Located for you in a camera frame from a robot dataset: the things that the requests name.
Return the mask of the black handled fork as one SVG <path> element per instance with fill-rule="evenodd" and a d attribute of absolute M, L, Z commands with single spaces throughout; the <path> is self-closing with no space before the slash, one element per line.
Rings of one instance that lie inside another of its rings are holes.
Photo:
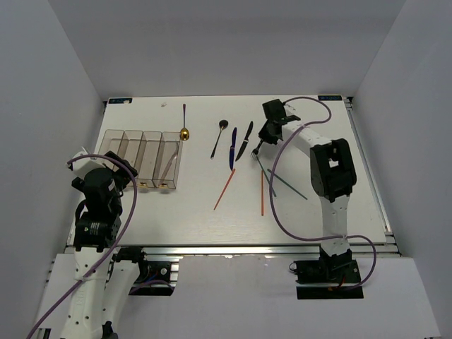
<path fill-rule="evenodd" d="M 255 147 L 255 148 L 252 150 L 252 152 L 251 152 L 252 158 L 258 157 L 259 151 L 260 151 L 260 150 L 257 150 L 256 147 Z"/>

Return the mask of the silver fork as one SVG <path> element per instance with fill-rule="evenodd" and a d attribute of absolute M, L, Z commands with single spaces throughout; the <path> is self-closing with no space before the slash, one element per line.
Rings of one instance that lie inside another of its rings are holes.
<path fill-rule="evenodd" d="M 161 176 L 161 180 L 165 180 L 166 176 L 172 166 L 172 163 L 177 159 L 178 156 L 178 151 L 176 150 L 173 155 L 171 156 L 171 158 L 169 159 L 169 161 L 167 162 L 165 169 L 163 170 L 162 176 Z"/>

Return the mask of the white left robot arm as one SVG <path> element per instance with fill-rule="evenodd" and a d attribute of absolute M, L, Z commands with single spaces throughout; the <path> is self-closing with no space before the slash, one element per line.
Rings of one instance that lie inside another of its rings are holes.
<path fill-rule="evenodd" d="M 75 216 L 74 280 L 61 338 L 117 338 L 117 324 L 135 282 L 149 264 L 138 247 L 117 248 L 126 227 L 121 197 L 138 173 L 109 151 L 98 157 L 83 151 L 72 159 L 71 185 L 84 195 Z"/>

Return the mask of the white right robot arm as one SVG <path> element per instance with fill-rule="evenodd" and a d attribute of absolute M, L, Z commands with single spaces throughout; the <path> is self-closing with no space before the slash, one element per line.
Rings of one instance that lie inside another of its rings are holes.
<path fill-rule="evenodd" d="M 278 227 L 289 237 L 303 242 L 319 242 L 319 266 L 314 270 L 324 280 L 333 282 L 343 279 L 352 263 L 352 252 L 347 240 L 347 206 L 357 175 L 352 160 L 349 143 L 344 138 L 336 140 L 326 138 L 313 131 L 310 126 L 325 124 L 332 118 L 331 109 L 322 101 L 307 97 L 294 97 L 292 100 L 310 100 L 322 105 L 328 116 L 324 120 L 310 121 L 298 127 L 290 123 L 300 121 L 295 115 L 288 116 L 285 102 L 279 99 L 262 104 L 266 122 L 258 133 L 260 143 L 275 145 L 283 140 L 276 155 L 269 188 L 273 188 L 273 179 L 280 156 L 285 148 L 294 141 L 297 148 L 309 157 L 310 180 L 314 192 L 321 202 L 323 236 L 317 238 L 298 237 L 283 227 L 278 219 L 273 197 L 270 208 Z"/>

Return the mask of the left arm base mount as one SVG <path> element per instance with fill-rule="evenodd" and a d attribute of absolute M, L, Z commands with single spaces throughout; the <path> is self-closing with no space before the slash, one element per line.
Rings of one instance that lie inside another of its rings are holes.
<path fill-rule="evenodd" d="M 173 294 L 171 261 L 149 258 L 143 247 L 122 247 L 112 257 L 113 271 L 110 279 L 117 269 L 120 273 L 125 273 L 127 268 L 138 269 L 137 274 L 132 274 L 134 281 L 131 283 L 129 295 L 169 297 Z"/>

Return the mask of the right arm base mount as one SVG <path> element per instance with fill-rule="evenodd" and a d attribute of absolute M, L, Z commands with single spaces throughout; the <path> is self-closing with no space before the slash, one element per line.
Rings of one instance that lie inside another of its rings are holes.
<path fill-rule="evenodd" d="M 348 268 L 340 268 L 338 273 L 327 275 L 318 260 L 293 261 L 289 272 L 296 276 L 298 300 L 363 299 L 361 275 L 356 260 Z"/>

